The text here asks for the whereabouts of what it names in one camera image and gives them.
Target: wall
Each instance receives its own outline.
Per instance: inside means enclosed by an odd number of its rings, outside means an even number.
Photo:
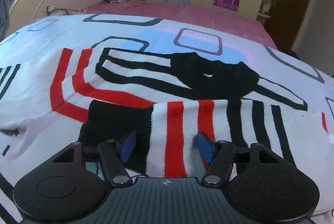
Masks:
[[[334,0],[314,0],[303,33],[293,50],[300,59],[334,74]]]
[[[299,46],[302,43],[302,39],[304,39],[305,33],[307,32],[307,28],[308,28],[308,23],[310,21],[311,15],[312,15],[312,11],[315,5],[315,0],[310,0],[309,2],[309,6],[307,8],[304,20],[303,20],[303,24],[300,27],[298,36],[296,37],[296,40],[292,46],[292,50],[293,51],[297,51],[297,49],[299,48]]]

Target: shelf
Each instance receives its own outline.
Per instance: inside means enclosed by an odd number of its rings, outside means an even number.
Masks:
[[[261,14],[261,13],[258,13],[258,16],[263,17],[263,18],[271,18],[271,16],[268,16],[268,15],[265,15],[265,14]]]

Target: ribbed plastic surface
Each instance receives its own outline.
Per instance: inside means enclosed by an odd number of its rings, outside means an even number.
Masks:
[[[34,222],[25,220],[24,224]],[[72,224],[255,224],[236,212],[221,191],[201,187],[195,178],[138,178],[111,191],[90,215]]]

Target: red stripe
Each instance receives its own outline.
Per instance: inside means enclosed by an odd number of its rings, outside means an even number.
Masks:
[[[321,113],[321,116],[322,116],[322,127],[328,133],[325,113]]]
[[[66,70],[72,53],[73,50],[66,48],[64,48],[61,53],[56,74],[50,87],[51,108],[53,111],[61,115],[84,123],[88,118],[88,110],[66,102],[62,93],[61,83],[65,79]]]
[[[205,132],[207,136],[209,136],[212,140],[215,141],[214,131],[213,131],[213,108],[214,101],[210,99],[200,100],[198,101],[198,131]],[[202,158],[202,162],[204,164],[204,168],[207,171],[209,169],[209,165],[205,163]]]
[[[183,102],[167,103],[165,177],[186,177],[183,162]]]
[[[86,97],[127,107],[147,108],[155,104],[155,102],[143,99],[128,92],[97,89],[91,86],[90,83],[86,83],[84,80],[84,69],[88,66],[91,53],[92,49],[84,49],[81,52],[76,73],[72,76],[74,91]]]

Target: pink bedsheet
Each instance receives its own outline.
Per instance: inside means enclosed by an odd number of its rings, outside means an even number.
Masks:
[[[230,15],[194,5],[174,6],[162,3],[102,1],[86,8],[88,14],[145,16],[203,26],[240,36],[264,46],[277,49],[261,23],[237,15]]]

